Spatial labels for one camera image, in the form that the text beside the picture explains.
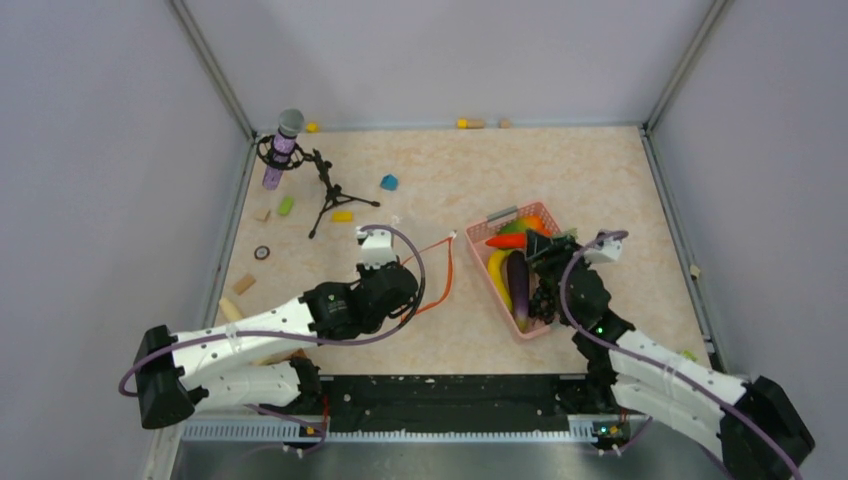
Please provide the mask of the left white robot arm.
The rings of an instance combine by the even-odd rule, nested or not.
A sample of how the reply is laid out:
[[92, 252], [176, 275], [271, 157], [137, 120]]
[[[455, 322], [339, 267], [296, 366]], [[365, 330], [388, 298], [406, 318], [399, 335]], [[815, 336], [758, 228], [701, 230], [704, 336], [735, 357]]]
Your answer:
[[321, 397], [317, 367], [303, 358], [278, 366], [262, 366], [260, 360], [315, 346], [374, 343], [383, 337], [384, 320], [409, 320], [426, 291], [425, 277], [398, 262], [359, 273], [355, 281], [320, 283], [280, 306], [221, 327], [188, 332], [152, 327], [143, 334], [119, 391], [137, 399], [146, 430], [242, 404], [308, 413]]

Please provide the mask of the toy purple eggplant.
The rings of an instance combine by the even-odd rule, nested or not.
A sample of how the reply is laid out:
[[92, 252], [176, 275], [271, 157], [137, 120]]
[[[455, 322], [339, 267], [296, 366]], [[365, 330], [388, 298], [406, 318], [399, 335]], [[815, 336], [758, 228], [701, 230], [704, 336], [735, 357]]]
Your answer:
[[530, 270], [523, 252], [513, 250], [506, 261], [507, 288], [512, 300], [512, 316], [518, 330], [529, 325]]

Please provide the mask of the clear orange zip bag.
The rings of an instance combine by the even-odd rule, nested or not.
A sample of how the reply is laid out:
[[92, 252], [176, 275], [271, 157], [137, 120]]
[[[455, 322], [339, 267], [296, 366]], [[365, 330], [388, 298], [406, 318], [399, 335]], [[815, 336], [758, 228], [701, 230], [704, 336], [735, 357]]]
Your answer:
[[380, 219], [377, 224], [405, 234], [421, 256], [426, 286], [416, 316], [441, 306], [452, 289], [456, 228], [447, 220], [400, 214]]

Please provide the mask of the pink plastic basket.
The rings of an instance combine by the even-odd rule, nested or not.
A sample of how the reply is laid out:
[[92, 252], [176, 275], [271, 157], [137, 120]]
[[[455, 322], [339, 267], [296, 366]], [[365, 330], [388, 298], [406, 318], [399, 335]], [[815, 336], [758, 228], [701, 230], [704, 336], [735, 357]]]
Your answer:
[[490, 291], [490, 299], [519, 341], [548, 334], [550, 322], [558, 318], [557, 303], [547, 294], [542, 299], [543, 317], [531, 315], [539, 279], [527, 259], [526, 229], [518, 227], [524, 220], [529, 222], [527, 229], [538, 234], [556, 237], [563, 233], [541, 202], [509, 207], [464, 229], [473, 262]]

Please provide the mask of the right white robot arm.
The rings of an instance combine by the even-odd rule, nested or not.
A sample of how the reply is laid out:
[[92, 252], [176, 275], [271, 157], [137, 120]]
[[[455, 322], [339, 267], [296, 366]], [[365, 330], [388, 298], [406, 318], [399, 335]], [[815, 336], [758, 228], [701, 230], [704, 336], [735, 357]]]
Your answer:
[[587, 245], [569, 234], [526, 233], [524, 252], [587, 361], [586, 397], [600, 412], [642, 413], [697, 443], [733, 479], [799, 479], [815, 440], [784, 388], [705, 367], [615, 313], [593, 254], [616, 259], [627, 232]]

